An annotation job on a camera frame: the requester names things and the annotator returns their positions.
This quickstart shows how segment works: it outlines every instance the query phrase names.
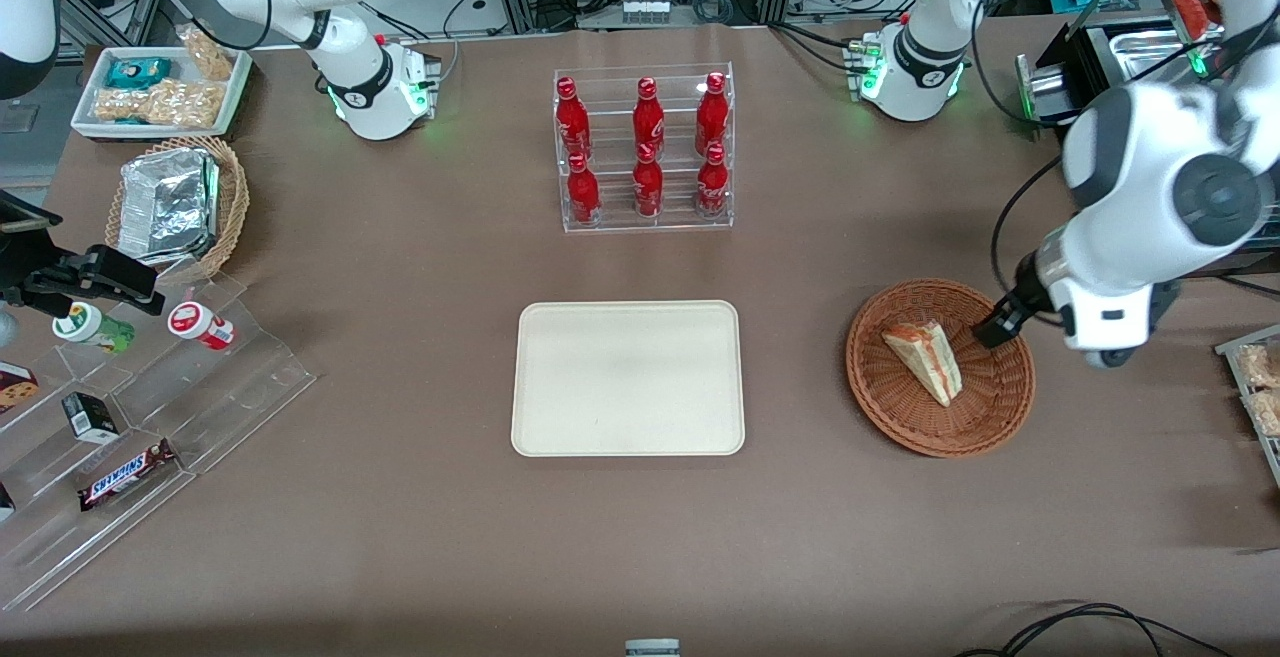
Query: small black box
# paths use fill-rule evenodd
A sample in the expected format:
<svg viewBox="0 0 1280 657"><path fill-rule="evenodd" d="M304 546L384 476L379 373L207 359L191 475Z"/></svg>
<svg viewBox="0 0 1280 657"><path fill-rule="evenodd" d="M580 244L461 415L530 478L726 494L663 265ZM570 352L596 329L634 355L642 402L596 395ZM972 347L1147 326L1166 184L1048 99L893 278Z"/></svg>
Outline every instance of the small black box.
<svg viewBox="0 0 1280 657"><path fill-rule="evenodd" d="M72 424L72 432L82 442L106 444L116 437L120 430L111 421L111 412L106 409L106 402L92 394L72 392L63 398L63 411Z"/></svg>

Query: wicker basket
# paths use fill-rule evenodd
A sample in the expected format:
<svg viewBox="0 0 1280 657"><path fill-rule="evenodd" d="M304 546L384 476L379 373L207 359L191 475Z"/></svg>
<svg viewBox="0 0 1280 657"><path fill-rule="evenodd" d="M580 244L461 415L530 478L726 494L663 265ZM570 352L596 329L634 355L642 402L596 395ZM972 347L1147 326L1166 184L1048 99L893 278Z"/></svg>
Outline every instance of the wicker basket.
<svg viewBox="0 0 1280 657"><path fill-rule="evenodd" d="M968 457L1004 444L1023 426L1036 397L1027 343L996 350L969 332L995 307L979 292L946 279L914 279L872 297L854 318L845 346L849 384L867 416L895 442L933 457ZM964 387L943 407L881 333L899 323L934 320L946 332Z"/></svg>
<svg viewBox="0 0 1280 657"><path fill-rule="evenodd" d="M215 274L230 259L244 215L248 211L248 182L236 152L216 137L175 137L147 150L147 155L178 147L205 147L218 161L218 243L200 259L206 275ZM120 241L120 205L124 202L124 182L115 188L115 201L106 218L106 243L115 247Z"/></svg>

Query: brown tablecloth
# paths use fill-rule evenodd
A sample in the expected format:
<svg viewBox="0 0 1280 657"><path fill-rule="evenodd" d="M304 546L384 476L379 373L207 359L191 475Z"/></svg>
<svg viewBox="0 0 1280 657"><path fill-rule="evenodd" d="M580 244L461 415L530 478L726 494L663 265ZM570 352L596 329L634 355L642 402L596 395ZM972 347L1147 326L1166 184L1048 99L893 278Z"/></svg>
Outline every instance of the brown tablecloth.
<svg viewBox="0 0 1280 657"><path fill-rule="evenodd" d="M1005 96L1010 56L1059 24L984 24ZM1280 652L1276 487L1211 350L1276 321L1275 302L1192 284L1108 373L1029 327L1036 406L989 456L919 457L859 414L841 346L860 302L922 275L995 296L992 220L1057 147L1010 128L977 79L938 118L900 124L765 29L463 55L439 119L387 143L334 119L306 55L255 55L264 83L234 145L252 206L227 270L321 378L36 611L0 615L0 637L26 639L0 652L608 656L669 635L691 657L946 656L1068 598ZM722 60L737 77L737 225L564 236L552 72ZM59 243L100 238L118 168L141 151L70 140L49 201ZM1057 181L1029 193L1010 269L1070 210ZM742 451L517 456L521 310L668 298L740 311ZM15 359L49 346L24 312ZM1098 654L1143 644L1132 626L1060 629L1057 644Z"/></svg>

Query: aluminum foil container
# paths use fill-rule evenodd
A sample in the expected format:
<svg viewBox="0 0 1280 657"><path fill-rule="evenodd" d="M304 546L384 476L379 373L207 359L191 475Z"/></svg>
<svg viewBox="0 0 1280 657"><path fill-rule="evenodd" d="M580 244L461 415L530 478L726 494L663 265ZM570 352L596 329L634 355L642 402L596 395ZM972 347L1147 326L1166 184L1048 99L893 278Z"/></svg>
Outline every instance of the aluminum foil container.
<svg viewBox="0 0 1280 657"><path fill-rule="evenodd" d="M178 147L128 161L122 169L119 250L143 264L202 256L212 246L216 215L210 206L212 156Z"/></svg>

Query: small bottle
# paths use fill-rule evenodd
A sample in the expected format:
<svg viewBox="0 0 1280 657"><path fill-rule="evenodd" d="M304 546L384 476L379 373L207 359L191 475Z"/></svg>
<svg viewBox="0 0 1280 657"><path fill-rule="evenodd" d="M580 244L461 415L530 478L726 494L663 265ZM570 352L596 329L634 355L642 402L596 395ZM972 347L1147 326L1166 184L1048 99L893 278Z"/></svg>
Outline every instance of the small bottle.
<svg viewBox="0 0 1280 657"><path fill-rule="evenodd" d="M133 342L133 325L109 318L88 302L72 302L65 318L54 320L54 334L68 342L93 345L106 353L124 352Z"/></svg>
<svg viewBox="0 0 1280 657"><path fill-rule="evenodd" d="M183 302L169 312L169 332L195 339L210 350L225 350L236 339L236 325L201 302Z"/></svg>
<svg viewBox="0 0 1280 657"><path fill-rule="evenodd" d="M728 168L724 166L724 146L712 142L707 146L707 164L698 170L698 195L694 209L704 219L713 219L724 210L724 192L728 191Z"/></svg>
<svg viewBox="0 0 1280 657"><path fill-rule="evenodd" d="M570 152L568 205L573 222L588 227L600 224L600 184L586 169L586 155Z"/></svg>
<svg viewBox="0 0 1280 657"><path fill-rule="evenodd" d="M562 77L556 82L559 100L556 102L556 123L559 127L564 151L582 152L591 156L591 126L586 119L586 105L577 97L577 85L572 77Z"/></svg>
<svg viewBox="0 0 1280 657"><path fill-rule="evenodd" d="M724 97L724 73L713 72L707 76L707 92L698 104L698 134L694 147L699 155L707 155L712 141L724 137L728 124L728 100Z"/></svg>
<svg viewBox="0 0 1280 657"><path fill-rule="evenodd" d="M655 155L662 154L664 120L662 105L658 102L658 82L652 77L641 77L636 87L640 100L636 101L631 124L635 127L636 145L652 145Z"/></svg>
<svg viewBox="0 0 1280 657"><path fill-rule="evenodd" d="M636 186L636 213L655 218L662 213L662 168L653 145L636 145L636 169L631 170Z"/></svg>

